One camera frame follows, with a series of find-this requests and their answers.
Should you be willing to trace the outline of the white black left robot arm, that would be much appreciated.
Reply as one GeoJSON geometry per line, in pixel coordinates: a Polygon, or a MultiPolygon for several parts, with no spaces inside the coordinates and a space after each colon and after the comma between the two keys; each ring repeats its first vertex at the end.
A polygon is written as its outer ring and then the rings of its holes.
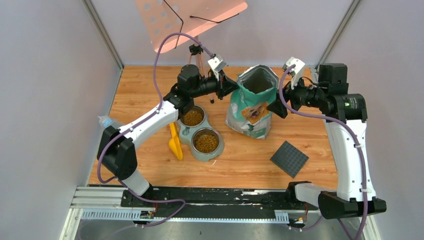
{"type": "Polygon", "coordinates": [[[197,97],[216,94],[219,99],[238,89],[238,84],[223,70],[212,70],[201,76],[196,65],[186,64],[159,104],[135,121],[122,126],[107,126],[98,147],[99,166],[106,167],[124,186],[132,190],[134,200],[140,206],[153,201],[150,183],[138,170],[136,150],[149,137],[168,124],[179,120],[194,107],[197,97]]]}

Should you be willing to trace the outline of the green dog food bag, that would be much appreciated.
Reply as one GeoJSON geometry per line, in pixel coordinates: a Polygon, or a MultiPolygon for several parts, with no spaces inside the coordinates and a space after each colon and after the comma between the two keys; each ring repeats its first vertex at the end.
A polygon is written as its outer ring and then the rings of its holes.
{"type": "Polygon", "coordinates": [[[264,140],[270,129],[272,113],[268,105],[276,100],[277,74],[266,65],[255,65],[237,76],[238,89],[230,96],[226,125],[245,136],[264,140]]]}

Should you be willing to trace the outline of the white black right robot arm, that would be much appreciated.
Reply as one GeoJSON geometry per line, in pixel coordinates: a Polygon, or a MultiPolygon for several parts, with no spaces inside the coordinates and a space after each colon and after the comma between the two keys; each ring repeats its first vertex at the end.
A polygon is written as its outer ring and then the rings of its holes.
{"type": "Polygon", "coordinates": [[[268,110],[286,118],[289,113],[299,114],[303,106],[319,109],[316,118],[324,121],[338,182],[335,190],[309,181],[290,183],[286,204],[298,209],[308,203],[317,207],[327,220],[384,213],[387,204],[377,197],[368,168],[365,99],[360,94],[348,93],[347,66],[325,64],[322,78],[309,86],[305,86],[302,78],[304,69],[305,64],[297,58],[283,65],[284,75],[290,75],[291,80],[279,83],[276,99],[268,110]]]}

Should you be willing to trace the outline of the yellow plastic scoop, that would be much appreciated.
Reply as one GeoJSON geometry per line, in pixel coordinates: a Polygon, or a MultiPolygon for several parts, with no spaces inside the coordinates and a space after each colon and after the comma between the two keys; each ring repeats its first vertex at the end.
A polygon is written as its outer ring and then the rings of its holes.
{"type": "Polygon", "coordinates": [[[177,159],[181,161],[183,159],[183,150],[180,144],[176,123],[172,122],[171,124],[169,124],[169,128],[171,133],[171,139],[168,141],[168,147],[177,157],[177,159]]]}

